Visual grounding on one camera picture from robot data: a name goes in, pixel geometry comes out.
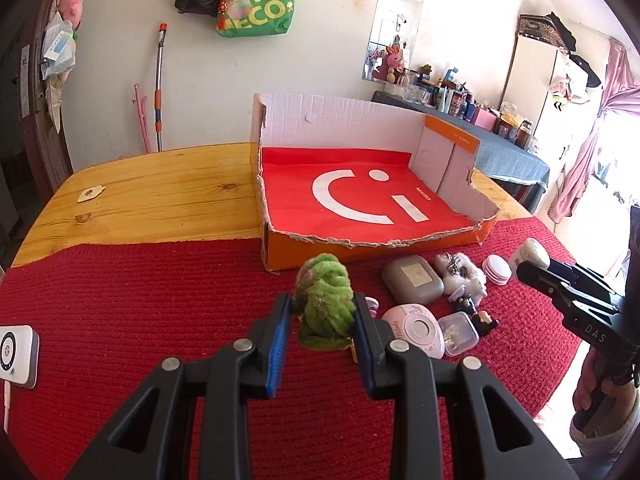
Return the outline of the right hand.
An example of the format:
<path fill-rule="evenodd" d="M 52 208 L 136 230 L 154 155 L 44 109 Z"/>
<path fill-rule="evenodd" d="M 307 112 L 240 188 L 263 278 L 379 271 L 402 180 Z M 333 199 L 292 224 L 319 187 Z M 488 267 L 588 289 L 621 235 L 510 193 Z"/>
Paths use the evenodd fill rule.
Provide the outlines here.
<path fill-rule="evenodd" d="M 637 388 L 631 383 L 623 386 L 615 385 L 611 378 L 600 380 L 597 378 L 597 351 L 590 349 L 582 363 L 582 372 L 573 394 L 573 404 L 576 411 L 587 411 L 591 405 L 591 393 L 600 389 L 606 396 L 614 399 L 613 404 L 597 426 L 597 433 L 612 434 L 620 430 L 627 419 L 634 414 L 634 404 L 637 399 Z"/>

